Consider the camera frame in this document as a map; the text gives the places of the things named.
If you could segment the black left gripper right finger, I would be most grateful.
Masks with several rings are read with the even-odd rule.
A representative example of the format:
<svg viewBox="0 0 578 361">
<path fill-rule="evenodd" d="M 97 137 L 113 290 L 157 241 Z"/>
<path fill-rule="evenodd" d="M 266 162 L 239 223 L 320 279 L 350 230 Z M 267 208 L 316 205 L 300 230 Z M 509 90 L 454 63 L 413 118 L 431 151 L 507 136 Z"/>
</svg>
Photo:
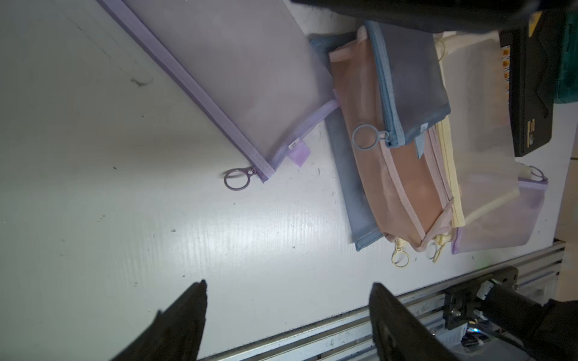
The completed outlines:
<svg viewBox="0 0 578 361">
<path fill-rule="evenodd" d="M 379 359 L 456 359 L 383 284 L 373 284 L 368 309 Z"/>
</svg>

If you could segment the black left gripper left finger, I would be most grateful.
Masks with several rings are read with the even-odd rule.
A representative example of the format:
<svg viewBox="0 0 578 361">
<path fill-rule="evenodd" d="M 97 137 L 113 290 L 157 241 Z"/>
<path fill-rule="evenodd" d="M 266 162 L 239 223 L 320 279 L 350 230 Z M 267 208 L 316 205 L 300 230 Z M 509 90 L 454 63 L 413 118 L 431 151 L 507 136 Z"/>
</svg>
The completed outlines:
<svg viewBox="0 0 578 361">
<path fill-rule="evenodd" d="M 139 337 L 115 360 L 196 360 L 206 325 L 207 283 L 192 284 L 166 310 L 158 311 Z"/>
</svg>

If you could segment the pink mesh pencil pouch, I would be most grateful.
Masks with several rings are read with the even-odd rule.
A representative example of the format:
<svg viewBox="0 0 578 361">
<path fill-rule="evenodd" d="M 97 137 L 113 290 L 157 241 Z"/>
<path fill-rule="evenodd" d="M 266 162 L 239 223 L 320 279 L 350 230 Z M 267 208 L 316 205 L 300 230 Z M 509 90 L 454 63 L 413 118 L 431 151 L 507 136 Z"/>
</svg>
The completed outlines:
<svg viewBox="0 0 578 361">
<path fill-rule="evenodd" d="M 402 239 L 418 252 L 452 228 L 449 189 L 436 125 L 426 133 L 418 158 L 413 144 L 390 148 L 378 138 L 376 66 L 367 31 L 329 54 L 334 90 L 364 193 L 383 236 Z"/>
</svg>

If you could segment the purple mesh pencil pouch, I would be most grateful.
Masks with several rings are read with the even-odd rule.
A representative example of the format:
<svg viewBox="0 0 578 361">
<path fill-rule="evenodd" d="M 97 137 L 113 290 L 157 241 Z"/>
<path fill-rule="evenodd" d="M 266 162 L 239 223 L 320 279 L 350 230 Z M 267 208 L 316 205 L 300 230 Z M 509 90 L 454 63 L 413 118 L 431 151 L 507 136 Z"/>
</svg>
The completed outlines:
<svg viewBox="0 0 578 361">
<path fill-rule="evenodd" d="M 103 1 L 102 7 L 248 160 L 224 174 L 241 191 L 339 107 L 333 82 L 281 1 Z"/>
</svg>

